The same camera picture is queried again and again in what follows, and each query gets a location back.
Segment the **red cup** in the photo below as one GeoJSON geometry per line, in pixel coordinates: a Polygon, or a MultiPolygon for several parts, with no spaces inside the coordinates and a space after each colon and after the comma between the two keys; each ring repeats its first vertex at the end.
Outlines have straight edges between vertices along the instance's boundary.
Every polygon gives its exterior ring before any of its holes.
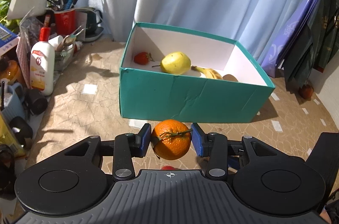
{"type": "Polygon", "coordinates": [[[55,11],[54,17],[58,35],[70,35],[75,31],[75,9],[55,11]]]}

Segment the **green plant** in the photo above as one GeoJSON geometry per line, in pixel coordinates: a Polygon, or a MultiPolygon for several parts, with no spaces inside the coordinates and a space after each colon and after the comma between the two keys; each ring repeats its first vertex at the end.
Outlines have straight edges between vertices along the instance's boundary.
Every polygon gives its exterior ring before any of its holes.
{"type": "Polygon", "coordinates": [[[13,32],[19,31],[20,20],[7,20],[11,0],[0,0],[0,23],[13,32]]]}

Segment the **white lotion bottle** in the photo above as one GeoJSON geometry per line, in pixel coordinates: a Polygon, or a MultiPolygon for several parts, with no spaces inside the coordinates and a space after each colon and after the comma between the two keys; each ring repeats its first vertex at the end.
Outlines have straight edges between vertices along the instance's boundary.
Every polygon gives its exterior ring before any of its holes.
{"type": "Polygon", "coordinates": [[[40,41],[33,45],[31,50],[31,88],[39,89],[44,96],[53,92],[55,51],[48,42],[49,35],[49,27],[41,28],[40,41]]]}

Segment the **crosshair marking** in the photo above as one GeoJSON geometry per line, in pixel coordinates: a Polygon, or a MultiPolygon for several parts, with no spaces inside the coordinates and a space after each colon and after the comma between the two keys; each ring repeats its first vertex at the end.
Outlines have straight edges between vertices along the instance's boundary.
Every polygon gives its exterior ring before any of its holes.
{"type": "Polygon", "coordinates": [[[174,177],[174,175],[176,175],[176,174],[174,174],[174,173],[166,173],[166,176],[168,176],[169,178],[174,177]]]}

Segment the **blue mug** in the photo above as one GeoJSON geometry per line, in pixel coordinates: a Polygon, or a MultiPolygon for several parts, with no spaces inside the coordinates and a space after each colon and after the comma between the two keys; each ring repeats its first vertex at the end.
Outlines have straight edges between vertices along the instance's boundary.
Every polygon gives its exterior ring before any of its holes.
{"type": "Polygon", "coordinates": [[[8,105],[3,109],[3,111],[1,111],[3,118],[8,124],[16,116],[20,116],[25,120],[25,111],[22,107],[22,103],[25,100],[25,95],[22,85],[18,82],[13,85],[8,85],[7,92],[11,93],[12,97],[8,105]]]}

